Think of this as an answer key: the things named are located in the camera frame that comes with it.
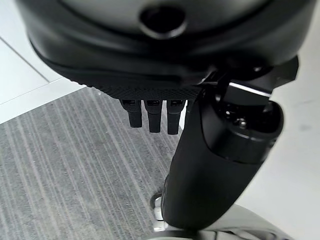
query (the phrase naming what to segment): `textured fabric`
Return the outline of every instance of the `textured fabric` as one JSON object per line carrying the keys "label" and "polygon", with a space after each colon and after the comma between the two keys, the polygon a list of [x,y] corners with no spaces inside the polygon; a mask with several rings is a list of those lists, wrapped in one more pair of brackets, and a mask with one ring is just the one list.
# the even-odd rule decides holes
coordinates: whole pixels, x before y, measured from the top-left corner
{"label": "textured fabric", "polygon": [[84,88],[0,125],[0,239],[143,239],[179,136]]}

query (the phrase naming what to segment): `screw hole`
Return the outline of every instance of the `screw hole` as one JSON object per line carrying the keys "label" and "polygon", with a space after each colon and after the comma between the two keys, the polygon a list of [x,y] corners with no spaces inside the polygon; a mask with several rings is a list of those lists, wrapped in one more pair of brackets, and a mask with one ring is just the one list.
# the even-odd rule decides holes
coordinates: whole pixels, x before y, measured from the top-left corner
{"label": "screw hole", "polygon": [[154,39],[170,39],[186,29],[186,14],[173,6],[153,6],[142,11],[140,29]]}

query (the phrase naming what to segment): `white floor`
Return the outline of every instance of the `white floor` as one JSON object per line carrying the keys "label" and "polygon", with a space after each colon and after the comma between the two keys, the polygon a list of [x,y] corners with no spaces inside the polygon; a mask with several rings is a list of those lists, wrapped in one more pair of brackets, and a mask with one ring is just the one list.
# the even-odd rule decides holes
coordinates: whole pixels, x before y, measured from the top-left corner
{"label": "white floor", "polygon": [[[273,95],[285,112],[283,134],[237,201],[297,240],[320,238],[320,4],[317,11],[298,79]],[[38,59],[14,1],[0,0],[0,124],[83,87]]]}

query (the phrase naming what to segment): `striped carpet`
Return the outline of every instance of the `striped carpet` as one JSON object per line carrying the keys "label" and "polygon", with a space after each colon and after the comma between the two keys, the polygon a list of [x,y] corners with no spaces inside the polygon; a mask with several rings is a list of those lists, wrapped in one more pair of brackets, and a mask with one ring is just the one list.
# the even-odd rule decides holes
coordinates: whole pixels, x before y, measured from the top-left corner
{"label": "striped carpet", "polygon": [[84,88],[0,125],[1,240],[139,240],[179,137]]}

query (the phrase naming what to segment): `metal part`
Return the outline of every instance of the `metal part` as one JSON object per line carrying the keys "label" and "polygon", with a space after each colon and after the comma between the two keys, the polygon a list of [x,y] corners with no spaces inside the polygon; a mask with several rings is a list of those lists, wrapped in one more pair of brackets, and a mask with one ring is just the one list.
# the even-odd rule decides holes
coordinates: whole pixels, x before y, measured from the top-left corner
{"label": "metal part", "polygon": [[267,97],[267,98],[271,97],[271,94],[268,93],[268,92],[259,91],[259,90],[256,90],[256,89],[253,89],[251,87],[244,86],[244,85],[241,85],[241,84],[238,84],[238,83],[230,82],[229,86],[237,88],[237,89],[241,89],[241,90],[244,90],[244,91],[256,94],[256,95],[260,95],[260,96],[263,96],[263,97]]}
{"label": "metal part", "polygon": [[247,126],[247,121],[244,118],[238,118],[236,122],[239,125],[239,127],[242,129],[245,129]]}
{"label": "metal part", "polygon": [[162,199],[162,197],[160,196],[154,201],[154,206],[155,207],[160,207],[161,206],[161,199]]}
{"label": "metal part", "polygon": [[162,217],[161,206],[156,206],[153,209],[153,213],[154,213],[155,219],[157,219],[158,221],[164,220],[164,218]]}
{"label": "metal part", "polygon": [[163,232],[165,231],[167,228],[169,227],[168,223],[166,223],[165,221],[155,221],[153,223],[153,231],[155,233],[157,232]]}

